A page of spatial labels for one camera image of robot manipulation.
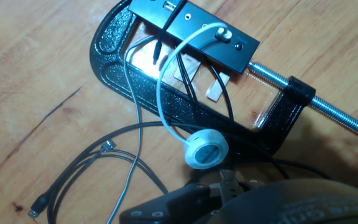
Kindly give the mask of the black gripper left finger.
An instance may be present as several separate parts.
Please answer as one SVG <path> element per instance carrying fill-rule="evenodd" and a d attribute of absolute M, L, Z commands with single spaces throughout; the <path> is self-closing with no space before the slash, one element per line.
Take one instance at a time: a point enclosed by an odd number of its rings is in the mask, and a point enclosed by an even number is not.
<path fill-rule="evenodd" d="M 122 224 L 194 223 L 222 207 L 221 196 L 204 184 L 190 184 L 123 211 Z"/>

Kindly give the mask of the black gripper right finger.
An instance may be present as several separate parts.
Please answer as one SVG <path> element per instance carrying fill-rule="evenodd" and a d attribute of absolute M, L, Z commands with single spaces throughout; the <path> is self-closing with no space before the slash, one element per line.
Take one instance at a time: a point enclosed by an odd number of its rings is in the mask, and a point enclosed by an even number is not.
<path fill-rule="evenodd" d="M 260 181 L 244 179 L 239 171 L 221 169 L 219 191 L 222 199 L 234 199 L 241 194 L 260 187 Z"/>

